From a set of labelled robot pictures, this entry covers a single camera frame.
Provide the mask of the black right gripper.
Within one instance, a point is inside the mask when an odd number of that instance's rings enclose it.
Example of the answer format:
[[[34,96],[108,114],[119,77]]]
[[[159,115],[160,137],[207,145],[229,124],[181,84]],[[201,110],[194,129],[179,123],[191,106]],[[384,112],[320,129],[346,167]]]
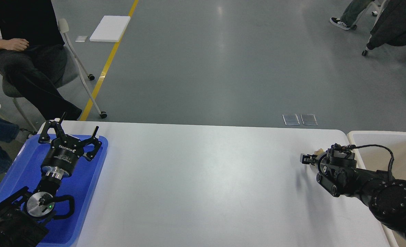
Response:
[[[300,154],[300,162],[306,165],[316,165],[319,173],[325,176],[331,176],[333,174],[330,167],[330,153],[316,153],[316,154]]]

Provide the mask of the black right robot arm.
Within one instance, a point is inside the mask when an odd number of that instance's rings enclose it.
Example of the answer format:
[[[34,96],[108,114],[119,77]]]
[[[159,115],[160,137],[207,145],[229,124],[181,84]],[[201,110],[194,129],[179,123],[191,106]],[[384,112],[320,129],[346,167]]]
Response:
[[[392,175],[394,155],[387,170],[370,171],[357,168],[352,150],[354,144],[333,144],[327,150],[301,154],[300,162],[318,168],[317,182],[333,197],[355,197],[369,207],[373,216],[385,227],[406,240],[406,180]]]

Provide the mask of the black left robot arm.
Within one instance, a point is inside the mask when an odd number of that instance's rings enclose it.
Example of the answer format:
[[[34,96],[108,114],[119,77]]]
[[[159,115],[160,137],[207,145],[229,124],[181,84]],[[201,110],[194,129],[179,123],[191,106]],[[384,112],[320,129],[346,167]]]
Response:
[[[102,142],[96,126],[87,139],[65,133],[62,122],[48,120],[38,138],[39,144],[49,144],[40,166],[41,179],[33,192],[27,186],[0,202],[0,247],[36,247],[49,233],[46,224],[63,220],[75,213],[72,195],[57,195],[63,178],[73,175],[81,157],[92,161]]]

